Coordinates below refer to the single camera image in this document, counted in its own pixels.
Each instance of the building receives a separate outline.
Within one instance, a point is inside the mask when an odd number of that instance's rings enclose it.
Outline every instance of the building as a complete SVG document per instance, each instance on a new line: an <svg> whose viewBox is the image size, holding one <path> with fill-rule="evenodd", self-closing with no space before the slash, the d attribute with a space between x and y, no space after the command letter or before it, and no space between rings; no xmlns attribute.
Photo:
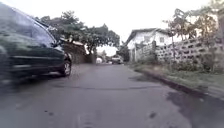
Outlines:
<svg viewBox="0 0 224 128"><path fill-rule="evenodd" d="M172 44L171 33L160 28L137 29L132 30L126 44L130 49L130 60L135 61L136 50L142 47L152 47L152 42L156 42L156 46L165 46Z"/></svg>

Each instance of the fence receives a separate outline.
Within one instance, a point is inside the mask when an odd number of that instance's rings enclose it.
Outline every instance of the fence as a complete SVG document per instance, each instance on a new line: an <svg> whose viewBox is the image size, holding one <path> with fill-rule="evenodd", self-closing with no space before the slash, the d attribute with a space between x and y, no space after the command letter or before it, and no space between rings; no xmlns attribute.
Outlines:
<svg viewBox="0 0 224 128"><path fill-rule="evenodd" d="M174 45L167 46L156 46L155 44L156 47L153 47L151 44L136 50L135 61L145 60L151 53L156 53L159 61L172 60L178 63L194 59L200 62L200 56L211 54L211 50L214 50L213 53L217 55L215 58L217 62L223 61L224 45L222 41L214 39L210 44L213 45L206 45L200 38L175 42Z"/></svg>

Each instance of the narrow street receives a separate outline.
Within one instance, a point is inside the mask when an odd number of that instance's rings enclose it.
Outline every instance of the narrow street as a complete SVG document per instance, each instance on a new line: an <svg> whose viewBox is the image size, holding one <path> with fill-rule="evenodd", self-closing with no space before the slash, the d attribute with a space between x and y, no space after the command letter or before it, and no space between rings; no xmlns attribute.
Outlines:
<svg viewBox="0 0 224 128"><path fill-rule="evenodd" d="M0 96L1 128L223 128L224 106L178 92L124 65L78 65Z"/></svg>

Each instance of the car side mirror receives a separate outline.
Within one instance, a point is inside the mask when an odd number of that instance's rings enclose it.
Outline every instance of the car side mirror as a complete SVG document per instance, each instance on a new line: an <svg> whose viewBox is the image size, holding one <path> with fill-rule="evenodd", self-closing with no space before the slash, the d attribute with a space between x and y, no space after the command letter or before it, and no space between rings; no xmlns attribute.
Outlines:
<svg viewBox="0 0 224 128"><path fill-rule="evenodd" d="M57 44L57 43L51 43L51 46L52 46L53 48L55 48L55 47L58 46L58 44Z"/></svg>

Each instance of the curb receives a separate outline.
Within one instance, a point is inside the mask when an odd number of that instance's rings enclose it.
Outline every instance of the curb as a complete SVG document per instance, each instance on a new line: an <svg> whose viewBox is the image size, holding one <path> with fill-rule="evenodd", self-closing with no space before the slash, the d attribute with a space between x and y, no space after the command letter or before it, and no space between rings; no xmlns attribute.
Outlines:
<svg viewBox="0 0 224 128"><path fill-rule="evenodd" d="M153 79L156 79L158 81L161 81L162 83L166 84L167 86L171 87L172 89L182 91L186 94L193 95L195 97L199 97L199 98L202 98L204 100L206 99L206 100L209 100L209 101L219 102L219 103L224 105L224 99L215 97L215 96L210 95L208 93L203 93L201 91L198 91L198 90L195 90L195 89L192 89L192 88L188 88L184 85L178 84L178 83L173 82L171 80L167 80L167 79L165 79L165 78L163 78L159 75L156 75L156 74L144 71L144 70L134 69L134 71L142 73L146 76L152 77Z"/></svg>

